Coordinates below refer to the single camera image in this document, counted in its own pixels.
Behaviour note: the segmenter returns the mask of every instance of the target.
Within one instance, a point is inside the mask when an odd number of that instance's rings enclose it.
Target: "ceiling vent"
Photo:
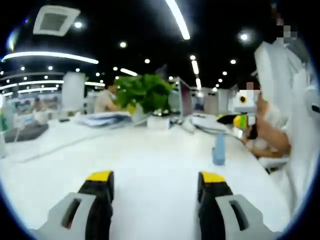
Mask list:
[[[43,6],[36,16],[33,34],[63,37],[80,12],[78,9],[65,6]]]

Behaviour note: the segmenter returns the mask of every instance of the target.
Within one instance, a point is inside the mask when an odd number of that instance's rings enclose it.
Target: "desk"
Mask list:
[[[36,155],[53,140],[68,138],[72,131],[82,138],[97,130],[85,128],[53,124],[37,144],[25,142],[15,147]],[[211,156],[214,136],[200,131],[191,135],[179,126],[161,132],[119,128],[25,163],[8,164],[5,161],[17,155],[8,156],[0,162],[0,176],[28,228],[39,228],[49,209],[69,192],[77,192],[88,175],[113,170],[111,240],[194,240],[198,172],[211,171],[223,175],[234,194],[242,194],[256,206],[272,231],[282,231],[290,215],[280,191],[237,139],[227,136],[225,141],[226,166],[215,166]]]

